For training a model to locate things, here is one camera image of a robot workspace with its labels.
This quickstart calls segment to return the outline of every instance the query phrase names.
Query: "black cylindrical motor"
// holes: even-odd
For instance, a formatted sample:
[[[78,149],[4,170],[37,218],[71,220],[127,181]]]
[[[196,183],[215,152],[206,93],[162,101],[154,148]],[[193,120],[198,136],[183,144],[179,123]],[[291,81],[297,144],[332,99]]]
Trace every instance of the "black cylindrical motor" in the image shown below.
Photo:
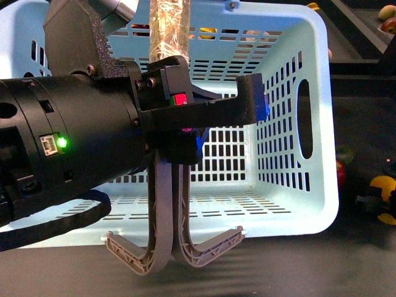
[[[126,79],[0,80],[0,94],[0,226],[145,168]]]

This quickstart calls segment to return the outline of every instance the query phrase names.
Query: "black table surface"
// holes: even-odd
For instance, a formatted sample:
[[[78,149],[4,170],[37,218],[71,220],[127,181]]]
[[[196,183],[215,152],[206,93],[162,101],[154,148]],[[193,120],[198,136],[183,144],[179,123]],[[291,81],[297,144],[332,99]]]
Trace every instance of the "black table surface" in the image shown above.
[[[138,277],[104,246],[0,254],[0,296],[395,296],[396,227],[342,206],[317,235],[245,239],[202,269]]]

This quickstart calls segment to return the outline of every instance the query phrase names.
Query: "laundry basket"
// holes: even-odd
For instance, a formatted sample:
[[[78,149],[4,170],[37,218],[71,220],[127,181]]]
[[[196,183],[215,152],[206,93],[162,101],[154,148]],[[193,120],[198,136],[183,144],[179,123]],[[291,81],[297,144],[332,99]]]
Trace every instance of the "laundry basket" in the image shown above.
[[[25,0],[0,11],[0,78],[50,75],[42,29],[47,9],[45,1]],[[132,22],[108,37],[112,56],[133,59],[143,71],[149,63],[148,16],[149,1],[141,0]],[[198,87],[233,96],[238,75],[261,73],[270,100],[266,121],[210,130],[204,160],[191,170],[193,239],[204,241],[238,225],[247,237],[326,229],[337,214],[338,191],[327,34],[319,15],[304,6],[192,0],[190,60]],[[309,85],[309,99],[299,96],[300,85]],[[98,189],[112,201],[107,217],[32,246],[103,244],[108,230],[144,246],[146,172]],[[91,206],[75,200],[0,231]]]

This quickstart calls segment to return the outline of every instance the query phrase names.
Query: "robotic arm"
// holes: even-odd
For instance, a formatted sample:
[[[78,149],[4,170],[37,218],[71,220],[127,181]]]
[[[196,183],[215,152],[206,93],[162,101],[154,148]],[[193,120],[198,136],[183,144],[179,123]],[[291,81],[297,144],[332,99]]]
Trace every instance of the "robotic arm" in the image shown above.
[[[188,166],[202,160],[207,128],[266,119],[268,101],[260,74],[238,77],[238,96],[220,98],[191,84],[188,65],[182,57],[151,63],[146,73],[141,73],[133,61],[112,59],[105,33],[133,17],[138,1],[129,1],[132,5],[128,9],[126,2],[52,1],[44,28],[54,76],[0,80],[0,226],[71,199],[101,202],[90,215],[66,218],[67,223],[49,222],[51,228],[34,226],[34,236],[32,229],[6,237],[0,233],[0,251],[99,220],[110,212],[110,202],[106,194],[90,189],[147,167],[151,180],[149,200],[151,197],[157,206],[149,210],[150,230],[165,222],[168,229],[163,235],[168,232],[170,237],[156,243],[153,231],[149,245],[155,250],[162,244],[170,252],[172,236],[178,236],[185,246],[189,233],[180,233],[188,207],[183,208],[180,203],[188,196]],[[162,197],[169,195],[173,202],[171,199],[167,205]],[[164,213],[164,222],[158,221]],[[184,257],[189,252],[198,253],[198,258],[204,259],[195,262],[200,267],[242,238],[241,230],[233,230],[205,248],[195,248],[190,243],[191,249],[183,252]],[[133,266],[133,261],[128,252],[141,263],[153,260],[147,259],[149,254],[155,254],[150,247],[146,255],[136,251],[138,247],[132,248],[133,253],[130,248],[123,249],[125,244],[120,240],[123,239],[110,234],[108,248],[118,257],[129,257],[129,266]],[[221,252],[213,253],[215,248]],[[157,254],[158,251],[167,257],[163,249],[157,249]],[[131,268],[141,275],[156,270],[150,270],[149,265],[144,269]]]

